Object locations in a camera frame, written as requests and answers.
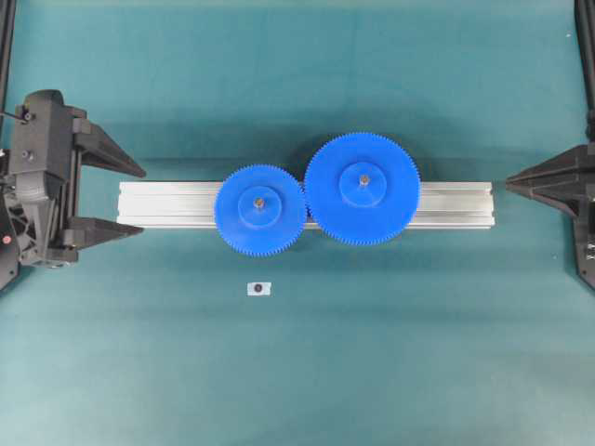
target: small blue gear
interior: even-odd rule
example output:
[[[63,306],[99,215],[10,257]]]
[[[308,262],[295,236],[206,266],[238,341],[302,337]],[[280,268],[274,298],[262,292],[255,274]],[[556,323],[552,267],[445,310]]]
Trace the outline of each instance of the small blue gear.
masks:
[[[327,142],[312,158],[306,179],[312,218],[347,244],[377,244],[398,235],[419,205],[421,183],[400,145],[372,133]]]
[[[215,200],[219,234],[247,256],[280,253],[299,237],[306,217],[299,183],[273,165],[238,170],[223,183]]]

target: screw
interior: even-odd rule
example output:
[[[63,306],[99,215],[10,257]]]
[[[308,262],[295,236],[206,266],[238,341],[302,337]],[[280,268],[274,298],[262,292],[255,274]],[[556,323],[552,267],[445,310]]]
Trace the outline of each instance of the screw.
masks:
[[[370,184],[370,177],[366,174],[360,176],[360,186],[367,186]]]

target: silver rail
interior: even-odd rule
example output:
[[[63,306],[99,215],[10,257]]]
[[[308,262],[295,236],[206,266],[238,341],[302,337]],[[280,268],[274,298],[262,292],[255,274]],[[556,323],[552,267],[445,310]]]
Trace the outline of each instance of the silver rail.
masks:
[[[120,183],[118,223],[155,229],[212,229],[219,181]],[[488,230],[495,225],[492,183],[423,182],[411,230]],[[319,229],[309,220],[306,229]]]

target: teal mat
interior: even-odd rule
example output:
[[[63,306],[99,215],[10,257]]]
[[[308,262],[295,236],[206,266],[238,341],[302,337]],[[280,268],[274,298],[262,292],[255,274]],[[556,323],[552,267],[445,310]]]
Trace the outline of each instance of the teal mat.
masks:
[[[300,176],[372,131],[424,180],[494,181],[497,223],[266,259],[149,230],[26,272],[0,296],[0,444],[591,445],[595,293],[570,222],[502,187],[584,142],[572,3],[21,0],[7,107],[62,90],[148,179]],[[82,214],[114,219],[128,178],[83,176]]]

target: white sticker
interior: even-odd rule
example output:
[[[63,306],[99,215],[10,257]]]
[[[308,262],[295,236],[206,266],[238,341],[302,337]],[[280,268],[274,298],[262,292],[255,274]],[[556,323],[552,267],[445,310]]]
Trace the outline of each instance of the white sticker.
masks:
[[[248,284],[248,295],[271,295],[271,283],[250,282]]]

